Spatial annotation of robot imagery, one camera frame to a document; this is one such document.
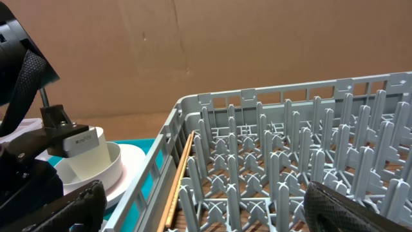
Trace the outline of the white paper cup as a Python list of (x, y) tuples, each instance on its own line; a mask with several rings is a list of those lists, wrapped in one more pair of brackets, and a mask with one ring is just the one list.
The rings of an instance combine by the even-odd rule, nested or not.
[(96, 127), (96, 129), (99, 145), (92, 150), (66, 159), (66, 162), (81, 180), (100, 173), (111, 163), (104, 130), (100, 127)]

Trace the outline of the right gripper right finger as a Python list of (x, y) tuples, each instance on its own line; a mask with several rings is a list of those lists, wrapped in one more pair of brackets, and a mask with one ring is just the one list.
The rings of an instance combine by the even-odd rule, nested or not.
[(319, 182), (308, 184), (303, 206), (305, 221), (310, 231), (411, 231)]

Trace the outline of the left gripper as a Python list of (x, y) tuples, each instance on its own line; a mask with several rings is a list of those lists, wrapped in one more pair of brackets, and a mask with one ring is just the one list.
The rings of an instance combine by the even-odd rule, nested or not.
[(43, 127), (26, 132), (1, 146), (1, 218), (20, 219), (64, 196), (56, 169), (38, 160), (45, 150), (68, 158), (63, 141), (89, 131), (73, 124), (63, 105), (41, 108)]

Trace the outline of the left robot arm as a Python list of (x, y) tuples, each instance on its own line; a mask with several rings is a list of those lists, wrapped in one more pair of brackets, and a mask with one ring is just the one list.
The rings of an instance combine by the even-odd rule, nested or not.
[(55, 168), (38, 156), (71, 158), (98, 145), (94, 127), (74, 124), (61, 104), (51, 105), (44, 87), (59, 76), (16, 16), (1, 4), (1, 104), (7, 105), (1, 136), (15, 132), (36, 94), (42, 126), (1, 143), (1, 224), (9, 224), (63, 197)]

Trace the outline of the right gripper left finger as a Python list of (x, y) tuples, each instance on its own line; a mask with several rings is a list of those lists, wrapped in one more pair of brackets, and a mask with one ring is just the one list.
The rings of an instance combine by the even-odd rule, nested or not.
[(106, 204), (103, 183), (93, 180), (25, 217), (21, 231), (99, 231)]

